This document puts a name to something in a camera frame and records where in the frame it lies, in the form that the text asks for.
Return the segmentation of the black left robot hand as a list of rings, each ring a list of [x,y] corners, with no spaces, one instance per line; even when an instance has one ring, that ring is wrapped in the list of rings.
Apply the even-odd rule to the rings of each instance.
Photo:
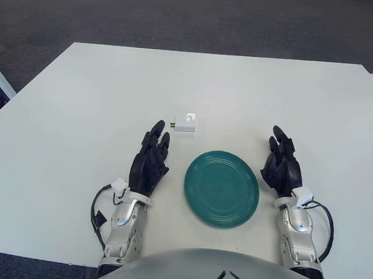
[[[170,134],[164,131],[165,122],[159,120],[145,133],[139,153],[136,154],[129,171],[130,191],[150,197],[154,188],[169,171],[165,165],[168,156]]]

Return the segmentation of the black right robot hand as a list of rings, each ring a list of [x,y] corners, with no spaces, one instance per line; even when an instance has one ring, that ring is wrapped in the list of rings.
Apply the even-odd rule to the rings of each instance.
[[[294,156],[292,139],[277,125],[273,126],[273,133],[269,138],[270,154],[260,173],[265,183],[273,188],[279,197],[289,197],[293,189],[303,185],[301,168]]]

